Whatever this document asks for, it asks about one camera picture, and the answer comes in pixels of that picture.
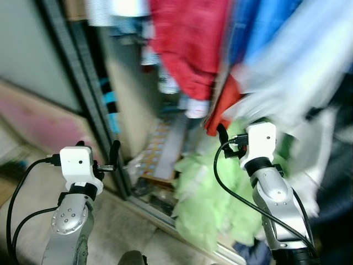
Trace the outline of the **orange-red garment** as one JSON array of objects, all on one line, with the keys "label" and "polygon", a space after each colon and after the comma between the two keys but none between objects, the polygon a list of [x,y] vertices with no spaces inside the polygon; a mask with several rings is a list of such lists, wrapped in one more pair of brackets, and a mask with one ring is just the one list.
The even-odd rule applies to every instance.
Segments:
[{"label": "orange-red garment", "polygon": [[223,118],[223,113],[235,105],[242,98],[239,82],[229,74],[220,92],[219,98],[209,118],[204,124],[205,133],[208,136],[217,136],[217,127],[224,126],[227,129],[231,124],[230,118]]}]

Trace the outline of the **dark navy garment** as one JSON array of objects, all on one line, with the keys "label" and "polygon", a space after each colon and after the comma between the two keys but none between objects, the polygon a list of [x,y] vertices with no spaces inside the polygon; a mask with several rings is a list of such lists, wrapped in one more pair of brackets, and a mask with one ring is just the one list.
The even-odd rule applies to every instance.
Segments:
[{"label": "dark navy garment", "polygon": [[337,109],[332,149],[313,220],[321,265],[353,265],[353,76],[346,73],[328,108]]}]

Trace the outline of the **dark wardrobe door frame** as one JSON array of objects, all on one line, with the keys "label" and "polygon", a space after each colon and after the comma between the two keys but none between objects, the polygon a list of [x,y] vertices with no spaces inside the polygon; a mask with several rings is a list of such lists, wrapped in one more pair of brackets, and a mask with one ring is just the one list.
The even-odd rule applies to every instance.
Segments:
[{"label": "dark wardrobe door frame", "polygon": [[101,154],[104,162],[108,162],[109,149],[116,136],[109,126],[108,108],[103,101],[85,28],[81,22],[66,18],[62,0],[38,0],[37,7],[50,33],[50,40],[58,49],[61,66],[81,106],[81,114],[95,138],[94,150]]}]

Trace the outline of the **patterned cardboard box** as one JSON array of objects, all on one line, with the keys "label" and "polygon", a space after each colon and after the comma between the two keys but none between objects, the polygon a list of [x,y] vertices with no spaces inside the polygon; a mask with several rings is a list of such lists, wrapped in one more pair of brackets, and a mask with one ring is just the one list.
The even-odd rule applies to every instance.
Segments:
[{"label": "patterned cardboard box", "polygon": [[139,177],[161,183],[170,183],[175,179],[174,166],[182,154],[188,123],[189,119],[183,114],[157,121],[143,151]]}]

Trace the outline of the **black cyan striped garment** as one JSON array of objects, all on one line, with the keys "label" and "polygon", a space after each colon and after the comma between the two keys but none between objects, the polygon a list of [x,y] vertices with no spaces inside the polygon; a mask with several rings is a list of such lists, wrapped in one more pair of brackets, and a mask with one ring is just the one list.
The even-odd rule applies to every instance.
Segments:
[{"label": "black cyan striped garment", "polygon": [[120,126],[118,122],[119,109],[116,105],[116,97],[113,87],[110,84],[106,71],[97,71],[99,86],[103,94],[103,103],[108,111],[108,125],[111,133],[117,138],[120,134]]}]

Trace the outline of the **red hanging garment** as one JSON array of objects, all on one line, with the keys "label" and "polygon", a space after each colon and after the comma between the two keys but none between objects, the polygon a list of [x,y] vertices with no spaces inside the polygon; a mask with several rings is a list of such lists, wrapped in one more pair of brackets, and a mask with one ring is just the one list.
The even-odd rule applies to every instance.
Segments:
[{"label": "red hanging garment", "polygon": [[224,26],[233,0],[148,0],[149,45],[189,98],[209,100],[220,67]]}]

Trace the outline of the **light green fluffy garment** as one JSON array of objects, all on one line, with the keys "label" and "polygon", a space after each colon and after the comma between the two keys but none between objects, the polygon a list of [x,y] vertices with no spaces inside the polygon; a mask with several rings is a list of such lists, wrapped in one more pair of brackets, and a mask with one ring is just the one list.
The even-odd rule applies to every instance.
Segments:
[{"label": "light green fluffy garment", "polygon": [[194,151],[175,165],[178,202],[173,211],[176,231],[192,245],[216,251],[219,245],[252,247],[264,240],[261,215],[224,191],[215,179],[213,159],[221,142],[201,133]]}]

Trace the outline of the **pale blue hanging garment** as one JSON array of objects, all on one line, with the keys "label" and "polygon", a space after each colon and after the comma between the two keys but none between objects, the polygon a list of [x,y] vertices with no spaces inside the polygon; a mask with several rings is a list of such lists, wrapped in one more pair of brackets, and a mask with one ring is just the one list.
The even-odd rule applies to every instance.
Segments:
[{"label": "pale blue hanging garment", "polygon": [[244,93],[222,114],[291,128],[329,103],[353,63],[353,0],[303,0],[264,50],[234,78]]}]

